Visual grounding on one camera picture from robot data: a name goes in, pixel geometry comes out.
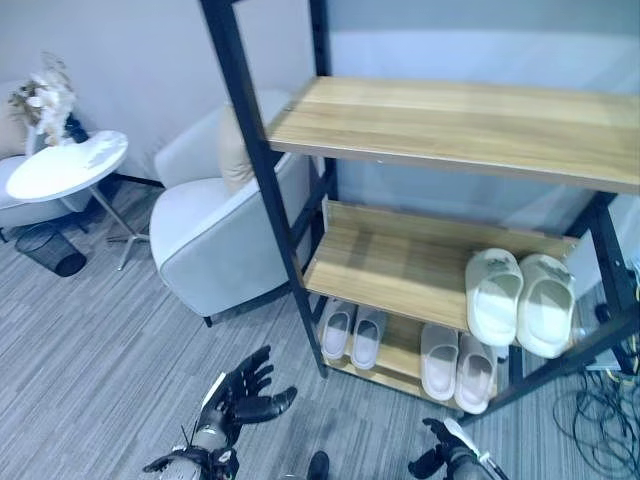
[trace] chair cushion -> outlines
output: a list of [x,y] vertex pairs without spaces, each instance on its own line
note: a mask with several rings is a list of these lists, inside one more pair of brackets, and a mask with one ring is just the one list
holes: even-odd
[[162,265],[218,208],[231,198],[221,178],[183,183],[166,190],[153,207],[149,233],[151,252]]
[[231,105],[225,105],[220,112],[217,136],[218,166],[227,189],[235,193],[248,183],[254,174]]
[[[265,126],[273,121],[290,99],[289,94],[278,90],[260,90],[256,95]],[[218,166],[225,185],[233,194],[254,177],[253,168],[231,105],[222,108],[219,122],[216,131]]]
[[27,127],[15,118],[15,107],[0,101],[0,160],[24,155],[26,141]]
[[21,205],[24,202],[16,200],[7,193],[7,182],[11,174],[26,160],[24,155],[5,158],[0,160],[0,208],[9,208]]

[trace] wall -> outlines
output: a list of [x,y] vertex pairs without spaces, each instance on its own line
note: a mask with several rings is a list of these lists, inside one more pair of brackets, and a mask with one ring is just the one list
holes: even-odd
[[[237,13],[256,84],[303,85],[306,0],[250,0]],[[226,97],[198,0],[2,0],[0,82],[40,69],[42,50],[67,64],[88,127],[129,136],[122,173],[156,178],[154,154]]]
[[[640,91],[636,0],[329,0],[334,75]],[[578,188],[340,162],[344,200],[560,232]]]

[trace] white table top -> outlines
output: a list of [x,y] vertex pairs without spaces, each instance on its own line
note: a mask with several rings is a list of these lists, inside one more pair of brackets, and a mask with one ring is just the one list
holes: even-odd
[[47,147],[13,172],[7,193],[24,202],[44,202],[78,192],[118,168],[128,145],[124,133],[107,130],[83,143]]

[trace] white slipper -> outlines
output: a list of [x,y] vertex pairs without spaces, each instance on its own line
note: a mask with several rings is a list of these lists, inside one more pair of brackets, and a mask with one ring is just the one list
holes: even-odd
[[469,260],[465,271],[467,323],[486,345],[504,347],[516,337],[522,272],[515,257],[490,248]]
[[496,378],[496,357],[493,349],[467,333],[460,335],[460,355],[456,372],[454,397],[465,412],[482,413]]
[[574,278],[548,255],[529,255],[520,262],[524,291],[518,306],[518,341],[531,353],[555,358],[569,343],[575,305]]
[[380,340],[387,326],[387,314],[368,307],[358,309],[358,321],[353,331],[351,363],[360,370],[369,370],[376,364]]
[[445,402],[453,397],[458,362],[458,332],[427,324],[420,341],[422,387],[430,397]]
[[330,298],[322,314],[322,354],[329,360],[339,360],[347,346],[356,306],[337,298]]

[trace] armchair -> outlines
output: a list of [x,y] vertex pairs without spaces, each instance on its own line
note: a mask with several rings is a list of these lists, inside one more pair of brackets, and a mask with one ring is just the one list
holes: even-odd
[[[288,101],[258,92],[265,123]],[[155,167],[167,190],[151,215],[151,252],[162,281],[211,326],[211,315],[287,281],[275,236],[255,178],[230,194],[216,160],[222,108],[208,114],[163,148]],[[285,210],[293,222],[309,195],[308,157],[285,154],[276,166]],[[306,262],[310,235],[298,255]]]

